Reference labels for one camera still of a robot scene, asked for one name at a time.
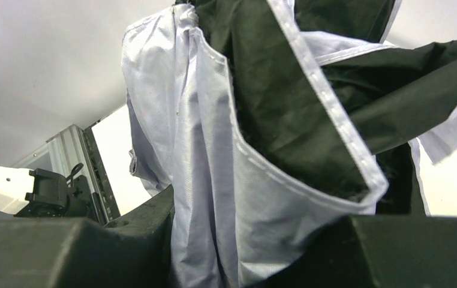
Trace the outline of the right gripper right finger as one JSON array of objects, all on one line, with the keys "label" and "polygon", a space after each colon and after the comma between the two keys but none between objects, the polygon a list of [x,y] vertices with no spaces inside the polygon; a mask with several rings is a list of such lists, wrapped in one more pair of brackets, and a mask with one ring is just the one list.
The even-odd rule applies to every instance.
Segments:
[{"label": "right gripper right finger", "polygon": [[258,287],[457,287],[457,217],[342,217]]}]

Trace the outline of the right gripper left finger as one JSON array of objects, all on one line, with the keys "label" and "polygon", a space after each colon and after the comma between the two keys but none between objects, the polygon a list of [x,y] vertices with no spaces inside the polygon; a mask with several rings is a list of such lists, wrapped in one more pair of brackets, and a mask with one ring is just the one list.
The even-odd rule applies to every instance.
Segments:
[{"label": "right gripper left finger", "polygon": [[0,287],[166,287],[173,188],[105,226],[0,220]]}]

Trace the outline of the lilac folding umbrella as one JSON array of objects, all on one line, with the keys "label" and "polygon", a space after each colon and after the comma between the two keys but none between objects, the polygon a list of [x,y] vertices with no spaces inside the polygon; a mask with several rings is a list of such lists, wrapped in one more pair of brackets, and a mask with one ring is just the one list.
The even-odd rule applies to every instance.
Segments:
[{"label": "lilac folding umbrella", "polygon": [[429,210],[457,149],[457,40],[387,45],[399,1],[177,1],[122,40],[130,172],[174,190],[173,287],[248,287],[345,215]]}]

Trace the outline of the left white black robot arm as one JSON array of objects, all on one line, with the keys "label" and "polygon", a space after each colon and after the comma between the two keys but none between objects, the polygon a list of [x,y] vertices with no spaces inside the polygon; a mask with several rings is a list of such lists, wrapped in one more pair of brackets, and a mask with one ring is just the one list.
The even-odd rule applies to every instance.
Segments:
[{"label": "left white black robot arm", "polygon": [[20,218],[100,218],[83,168],[76,164],[68,176],[45,170],[0,166],[0,212]]}]

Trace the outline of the aluminium frame rail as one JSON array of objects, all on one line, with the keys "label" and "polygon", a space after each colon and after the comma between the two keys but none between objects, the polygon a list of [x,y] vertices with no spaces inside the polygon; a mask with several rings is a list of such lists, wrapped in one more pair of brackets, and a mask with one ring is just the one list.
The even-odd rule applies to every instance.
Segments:
[{"label": "aluminium frame rail", "polygon": [[71,125],[18,161],[36,177],[17,217],[86,217],[106,225],[121,216],[91,128]]}]

